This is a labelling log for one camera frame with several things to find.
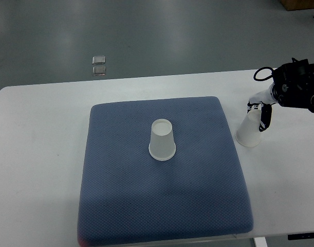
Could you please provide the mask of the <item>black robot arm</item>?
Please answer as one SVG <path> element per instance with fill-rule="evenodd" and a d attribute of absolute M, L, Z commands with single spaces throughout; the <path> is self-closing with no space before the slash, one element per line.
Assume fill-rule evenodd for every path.
<path fill-rule="evenodd" d="M 272 79 L 269 89 L 249 98 L 250 105 L 279 104 L 287 108 L 308 109 L 314 113 L 314 64 L 297 60 L 273 69 L 262 67 L 253 76 L 255 81 Z"/>

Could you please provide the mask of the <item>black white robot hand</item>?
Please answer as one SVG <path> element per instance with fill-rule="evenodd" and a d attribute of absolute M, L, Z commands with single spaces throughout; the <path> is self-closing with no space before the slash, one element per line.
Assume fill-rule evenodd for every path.
<path fill-rule="evenodd" d="M 273 95 L 272 89 L 273 84 L 269 87 L 269 89 L 251 96 L 247 103 L 247 113 L 261 107 L 260 125 L 258 128 L 260 132 L 264 132 L 269 128 L 272 118 L 272 106 L 278 102 Z"/>

